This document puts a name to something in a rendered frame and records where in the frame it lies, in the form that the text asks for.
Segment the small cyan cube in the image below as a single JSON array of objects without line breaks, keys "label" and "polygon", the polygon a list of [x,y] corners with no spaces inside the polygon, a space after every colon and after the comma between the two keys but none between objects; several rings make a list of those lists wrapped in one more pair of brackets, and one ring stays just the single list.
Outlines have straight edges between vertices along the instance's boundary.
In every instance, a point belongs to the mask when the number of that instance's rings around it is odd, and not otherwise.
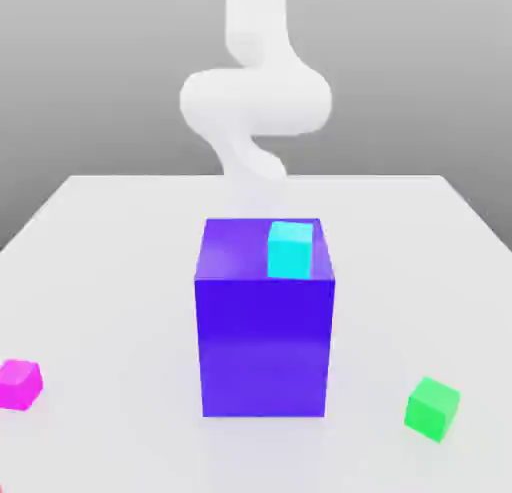
[{"label": "small cyan cube", "polygon": [[267,239],[268,276],[309,279],[312,245],[312,223],[273,221]]}]

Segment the small green cube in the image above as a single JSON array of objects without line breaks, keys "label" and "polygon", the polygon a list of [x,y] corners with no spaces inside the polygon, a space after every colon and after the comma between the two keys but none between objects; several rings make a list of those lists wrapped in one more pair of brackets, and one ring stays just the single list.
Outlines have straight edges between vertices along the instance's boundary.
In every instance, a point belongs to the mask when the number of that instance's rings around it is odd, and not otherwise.
[{"label": "small green cube", "polygon": [[458,411],[458,390],[430,377],[423,377],[408,397],[404,424],[440,443]]}]

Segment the small magenta cube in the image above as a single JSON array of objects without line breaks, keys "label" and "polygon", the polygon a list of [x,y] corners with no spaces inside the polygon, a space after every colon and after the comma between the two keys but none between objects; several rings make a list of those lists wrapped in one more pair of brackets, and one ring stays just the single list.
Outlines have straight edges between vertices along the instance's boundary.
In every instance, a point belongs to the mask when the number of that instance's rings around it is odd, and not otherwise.
[{"label": "small magenta cube", "polygon": [[42,389],[38,363],[8,359],[0,366],[0,408],[26,411]]}]

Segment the large purple box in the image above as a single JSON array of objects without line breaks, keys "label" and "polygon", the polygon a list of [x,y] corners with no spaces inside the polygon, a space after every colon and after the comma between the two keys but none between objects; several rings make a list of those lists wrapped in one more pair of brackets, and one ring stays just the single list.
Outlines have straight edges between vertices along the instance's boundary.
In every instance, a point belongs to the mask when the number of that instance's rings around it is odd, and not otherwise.
[{"label": "large purple box", "polygon": [[194,276],[206,417],[325,413],[335,275],[319,220],[311,276],[267,274],[268,219],[209,218]]}]

